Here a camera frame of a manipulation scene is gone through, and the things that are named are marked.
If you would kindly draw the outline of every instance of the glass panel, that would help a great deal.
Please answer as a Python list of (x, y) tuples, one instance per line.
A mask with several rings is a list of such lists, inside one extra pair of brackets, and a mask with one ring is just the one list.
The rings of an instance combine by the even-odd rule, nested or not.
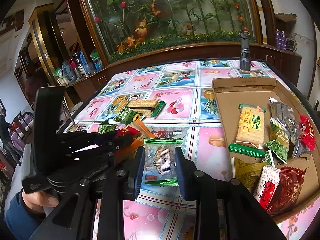
[(239, 30), (253, 34), (247, 0), (87, 0), (87, 6), (110, 63), (170, 46), (239, 41)]

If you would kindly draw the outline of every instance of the silver plastic wrapper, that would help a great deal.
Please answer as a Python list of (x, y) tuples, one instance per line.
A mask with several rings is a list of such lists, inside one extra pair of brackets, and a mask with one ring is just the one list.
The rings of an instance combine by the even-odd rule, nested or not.
[(293, 109), (274, 98), (270, 98), (269, 100), (272, 117), (286, 127), (289, 132), (290, 141), (294, 144), (292, 156), (296, 158), (308, 152), (301, 143), (303, 137), (302, 127), (300, 122), (295, 119)]

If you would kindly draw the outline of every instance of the cardboard box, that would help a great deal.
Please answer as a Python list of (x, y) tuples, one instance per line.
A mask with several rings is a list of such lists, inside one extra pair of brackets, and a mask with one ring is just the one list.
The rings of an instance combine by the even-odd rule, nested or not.
[[(259, 77), (213, 79), (212, 86), (221, 116), (221, 123), (223, 125), (225, 134), (226, 146), (232, 143), (236, 138), (240, 116), (238, 105), (241, 103), (260, 106), (267, 110), (264, 116), (264, 142), (269, 141), (270, 134), (270, 97), (275, 98), (278, 101), (281, 101), (292, 107), (296, 120), (298, 121), (300, 121), (299, 114), (309, 116), (309, 114), (299, 103), (297, 98), (291, 92), (289, 92), (281, 83), (276, 81), (275, 78)], [(308, 156), (307, 158), (293, 158), (292, 156), (288, 156), (288, 164), (285, 164), (285, 166), (299, 168), (302, 170), (307, 169), (307, 171), (297, 203), (289, 212), (273, 217), (276, 223), (287, 220), (292, 215), (311, 205), (311, 203), (320, 196), (320, 134), (314, 123), (313, 127), (315, 131), (316, 147), (312, 152), (312, 155)], [(253, 158), (244, 154), (233, 152), (229, 152), (229, 157), (237, 157), (246, 163), (257, 163), (261, 161), (261, 159), (259, 158)], [(279, 169), (282, 166), (277, 163), (275, 164)]]

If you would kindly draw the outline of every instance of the dark red snack package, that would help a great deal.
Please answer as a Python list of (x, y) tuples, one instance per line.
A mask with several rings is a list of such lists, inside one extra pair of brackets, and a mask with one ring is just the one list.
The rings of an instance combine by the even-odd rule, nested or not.
[(310, 118), (301, 114), (300, 119), (303, 132), (302, 142), (310, 149), (309, 151), (313, 151), (315, 149), (315, 134), (313, 132)]
[(279, 186), (266, 209), (269, 215), (283, 213), (297, 202), (305, 174), (306, 170), (302, 171), (291, 167), (281, 168)]
[(127, 126), (126, 128), (121, 129), (119, 132), (117, 132), (115, 137), (124, 136), (125, 134), (131, 134), (132, 136), (139, 133), (139, 131), (131, 126)]

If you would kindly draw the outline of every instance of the metal bolt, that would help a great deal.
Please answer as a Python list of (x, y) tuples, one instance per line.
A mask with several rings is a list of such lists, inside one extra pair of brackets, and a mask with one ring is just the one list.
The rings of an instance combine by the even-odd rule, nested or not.
[(231, 179), (231, 184), (234, 186), (239, 186), (240, 185), (240, 181), (238, 179)]
[(87, 186), (89, 184), (89, 180), (88, 179), (82, 179), (81, 181), (80, 181), (80, 185), (81, 186)]
[(116, 174), (117, 174), (118, 177), (123, 177), (125, 175), (125, 171), (124, 170), (119, 170), (119, 171), (117, 171)]
[(202, 177), (204, 174), (202, 171), (195, 171), (195, 176), (196, 177)]

